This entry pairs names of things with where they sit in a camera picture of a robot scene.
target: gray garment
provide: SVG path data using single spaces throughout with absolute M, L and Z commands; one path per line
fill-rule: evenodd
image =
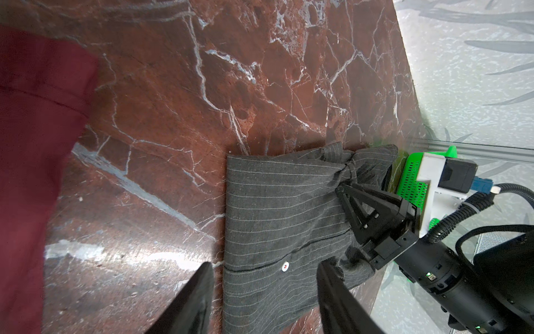
M 373 274 L 345 255 L 359 247 L 334 190 L 381 186 L 397 157 L 387 145 L 341 143 L 278 157 L 228 156 L 223 332 L 278 333 L 317 304 L 317 266 L 332 258 L 348 288 Z M 289 267 L 282 270 L 284 263 Z

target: maroon garment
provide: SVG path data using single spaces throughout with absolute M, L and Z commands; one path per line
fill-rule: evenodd
M 41 332 L 46 222 L 88 120 L 97 59 L 0 26 L 0 333 Z

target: cable connector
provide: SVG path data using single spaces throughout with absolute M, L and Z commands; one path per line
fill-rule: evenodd
M 473 179 L 473 183 L 471 184 L 471 190 L 482 192 L 482 193 L 490 193 L 493 188 L 493 180 L 490 180 L 489 178 L 480 178 L 478 176 L 475 176 Z

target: black cable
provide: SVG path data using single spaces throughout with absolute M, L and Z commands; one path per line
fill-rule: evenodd
M 527 233 L 534 230 L 534 226 L 532 225 L 497 225 L 497 226 L 483 226 L 476 228 L 474 230 L 471 230 L 464 234 L 458 241 L 456 242 L 456 254 L 458 254 L 458 257 L 460 258 L 460 261 L 462 261 L 467 267 L 471 268 L 473 272 L 475 271 L 473 265 L 469 260 L 467 260 L 467 257 L 465 256 L 464 252 L 462 251 L 462 244 L 467 241 L 467 239 L 472 238 L 474 236 L 477 236 L 479 234 L 489 233 L 489 232 L 519 232 L 519 233 Z
M 496 186 L 501 188 L 500 193 L 514 193 L 523 197 L 534 209 L 534 192 L 532 190 L 514 183 L 500 183 L 496 184 Z M 485 194 L 481 192 L 470 196 L 460 205 L 458 210 L 440 220 L 438 224 L 428 231 L 428 242 L 435 244 L 443 240 L 460 222 L 492 206 L 494 197 L 495 195 L 492 193 Z

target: red marble surface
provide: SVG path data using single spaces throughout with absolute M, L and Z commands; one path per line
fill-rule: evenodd
M 0 12 L 100 57 L 48 226 L 43 333 L 142 333 L 204 261 L 220 332 L 227 153 L 408 151 L 423 136 L 391 0 L 4 0 Z M 381 277 L 354 291 L 367 310 Z M 315 309 L 284 332 L 320 331 Z

